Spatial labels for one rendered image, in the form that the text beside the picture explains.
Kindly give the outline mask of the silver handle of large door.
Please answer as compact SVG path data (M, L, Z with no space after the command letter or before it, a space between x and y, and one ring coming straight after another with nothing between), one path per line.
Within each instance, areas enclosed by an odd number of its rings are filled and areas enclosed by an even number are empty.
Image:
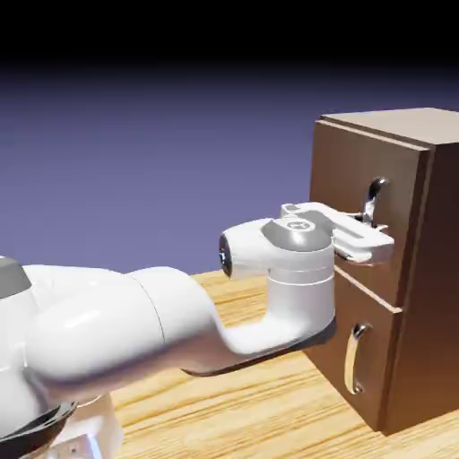
M374 178L368 186L368 191L364 198L362 209L354 215L354 219L371 227L372 229L382 229L384 225L377 225L374 215L377 206L377 199L382 190L389 184L389 180L384 177Z

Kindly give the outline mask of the brown wooden cabinet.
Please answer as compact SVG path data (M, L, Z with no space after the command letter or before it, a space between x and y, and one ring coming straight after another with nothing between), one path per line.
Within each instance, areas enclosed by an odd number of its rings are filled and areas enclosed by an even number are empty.
M459 112L406 108L318 121L431 149L387 384L387 435L459 409Z

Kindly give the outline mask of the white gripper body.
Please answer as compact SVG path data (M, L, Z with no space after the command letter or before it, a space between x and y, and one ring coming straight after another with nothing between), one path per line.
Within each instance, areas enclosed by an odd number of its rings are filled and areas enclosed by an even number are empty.
M322 205L321 213L333 225L333 245L337 255L347 262L388 262L394 251L394 239L380 229L360 221L354 213L337 211Z

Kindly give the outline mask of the large brown cabinet door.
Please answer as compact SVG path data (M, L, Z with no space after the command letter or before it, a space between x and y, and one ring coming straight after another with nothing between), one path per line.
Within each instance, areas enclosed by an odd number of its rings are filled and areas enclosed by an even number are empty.
M424 180L431 149L390 137L339 126L324 120L314 131L310 199L342 212L361 212L375 178L386 178L374 211L374 221L385 224L394 238L389 262L374 266L337 265L380 298L402 307Z

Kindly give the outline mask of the small brown cabinet door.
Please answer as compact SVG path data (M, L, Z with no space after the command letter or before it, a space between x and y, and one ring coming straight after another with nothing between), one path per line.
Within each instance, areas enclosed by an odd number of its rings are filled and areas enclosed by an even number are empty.
M402 310L339 267L334 274L334 293L335 333L326 343L305 353L360 417L379 431L384 424L387 384ZM362 337L356 361L356 379L362 392L352 395L344 384L343 367L347 341L356 323L369 323L372 328Z

